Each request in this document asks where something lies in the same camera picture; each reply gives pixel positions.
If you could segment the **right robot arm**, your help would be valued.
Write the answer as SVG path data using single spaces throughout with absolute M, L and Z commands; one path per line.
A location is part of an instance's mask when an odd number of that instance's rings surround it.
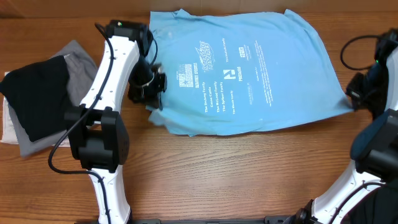
M 321 196 L 290 217 L 265 217 L 265 223 L 342 223 L 370 193 L 397 179 L 397 29 L 374 35 L 375 63 L 346 87 L 354 110 L 368 110 L 372 123 L 352 143 L 349 163 Z

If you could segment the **light blue printed t-shirt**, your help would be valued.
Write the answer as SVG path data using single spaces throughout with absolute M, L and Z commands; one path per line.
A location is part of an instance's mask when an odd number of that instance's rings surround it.
M 167 77 L 150 121 L 178 135 L 273 131 L 351 112 L 318 32 L 293 11 L 151 12 Z

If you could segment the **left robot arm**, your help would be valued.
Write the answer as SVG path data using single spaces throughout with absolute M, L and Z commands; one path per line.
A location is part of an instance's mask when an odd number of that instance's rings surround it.
M 133 103 L 162 109 L 167 78 L 160 64 L 146 57 L 156 46 L 149 27 L 111 20 L 96 25 L 105 38 L 95 80 L 79 106 L 65 113 L 67 136 L 80 174 L 89 175 L 99 207 L 97 223 L 132 223 L 123 165 L 129 154 L 129 135 L 120 115 L 123 96 Z

